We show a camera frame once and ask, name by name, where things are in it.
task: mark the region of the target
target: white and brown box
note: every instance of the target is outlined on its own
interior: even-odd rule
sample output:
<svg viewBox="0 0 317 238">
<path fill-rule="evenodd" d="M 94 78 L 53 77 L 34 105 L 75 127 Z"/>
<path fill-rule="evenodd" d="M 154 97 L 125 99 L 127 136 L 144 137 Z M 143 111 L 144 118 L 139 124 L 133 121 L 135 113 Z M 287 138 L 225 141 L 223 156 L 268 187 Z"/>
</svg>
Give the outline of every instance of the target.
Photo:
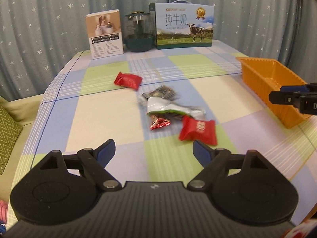
<svg viewBox="0 0 317 238">
<path fill-rule="evenodd" d="M 93 59 L 123 54 L 119 10 L 88 14 L 86 28 Z"/>
</svg>

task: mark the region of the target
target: checkered tablecloth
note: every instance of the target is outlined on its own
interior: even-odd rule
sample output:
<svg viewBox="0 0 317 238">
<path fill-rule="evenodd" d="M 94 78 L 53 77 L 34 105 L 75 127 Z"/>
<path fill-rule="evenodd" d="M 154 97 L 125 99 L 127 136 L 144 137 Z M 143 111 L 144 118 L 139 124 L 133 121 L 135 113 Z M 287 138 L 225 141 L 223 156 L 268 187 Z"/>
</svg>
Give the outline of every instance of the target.
<svg viewBox="0 0 317 238">
<path fill-rule="evenodd" d="M 215 40 L 212 47 L 150 50 L 91 60 L 76 54 L 45 92 L 23 150 L 14 185 L 49 151 L 64 154 L 116 142 L 106 169 L 120 182 L 178 181 L 185 184 L 202 167 L 192 142 L 179 141 L 181 122 L 150 131 L 137 96 L 165 84 L 182 105 L 205 108 L 216 121 L 217 147 L 245 154 L 261 152 L 295 185 L 299 204 L 292 221 L 300 223 L 317 203 L 317 118 L 286 129 L 242 81 L 237 50 Z M 119 71 L 143 77 L 139 91 L 115 86 Z M 8 226 L 16 221 L 9 207 Z"/>
</svg>

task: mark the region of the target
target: orange tray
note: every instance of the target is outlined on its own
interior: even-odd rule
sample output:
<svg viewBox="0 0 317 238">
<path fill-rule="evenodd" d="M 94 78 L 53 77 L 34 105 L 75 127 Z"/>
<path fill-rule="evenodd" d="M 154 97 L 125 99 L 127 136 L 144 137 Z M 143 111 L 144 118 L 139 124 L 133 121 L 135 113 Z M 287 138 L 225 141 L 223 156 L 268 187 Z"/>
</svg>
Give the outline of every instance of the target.
<svg viewBox="0 0 317 238">
<path fill-rule="evenodd" d="M 268 100 L 271 91 L 279 91 L 281 86 L 307 84 L 290 69 L 274 59 L 237 57 L 242 65 L 243 81 L 263 100 L 286 128 L 292 128 L 309 118 L 289 105 L 273 105 Z"/>
</svg>

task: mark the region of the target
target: shiny red wrapper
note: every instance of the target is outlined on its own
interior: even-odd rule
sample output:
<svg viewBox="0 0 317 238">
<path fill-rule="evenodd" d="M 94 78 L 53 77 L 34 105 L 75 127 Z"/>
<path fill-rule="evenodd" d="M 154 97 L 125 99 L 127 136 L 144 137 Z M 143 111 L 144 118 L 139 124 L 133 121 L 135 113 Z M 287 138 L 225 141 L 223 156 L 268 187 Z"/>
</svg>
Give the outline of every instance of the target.
<svg viewBox="0 0 317 238">
<path fill-rule="evenodd" d="M 114 84 L 118 86 L 130 87 L 134 90 L 138 90 L 142 81 L 142 77 L 130 74 L 119 72 L 117 75 Z"/>
<path fill-rule="evenodd" d="M 217 145 L 215 121 L 199 121 L 187 115 L 183 118 L 180 140 L 201 140 L 208 145 Z"/>
<path fill-rule="evenodd" d="M 150 117 L 153 120 L 153 123 L 150 126 L 150 130 L 162 128 L 171 124 L 171 121 L 169 119 L 162 118 L 158 115 L 151 115 Z"/>
</svg>

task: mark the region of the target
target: zigzag patterned cushion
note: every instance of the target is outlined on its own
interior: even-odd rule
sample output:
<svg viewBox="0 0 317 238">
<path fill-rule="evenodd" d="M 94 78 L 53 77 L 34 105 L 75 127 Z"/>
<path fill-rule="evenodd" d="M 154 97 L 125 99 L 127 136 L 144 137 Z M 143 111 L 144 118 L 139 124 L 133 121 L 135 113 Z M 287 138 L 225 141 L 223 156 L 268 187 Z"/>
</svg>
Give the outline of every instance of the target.
<svg viewBox="0 0 317 238">
<path fill-rule="evenodd" d="M 0 106 L 0 175 L 2 175 L 11 155 L 14 143 L 22 127 Z"/>
</svg>

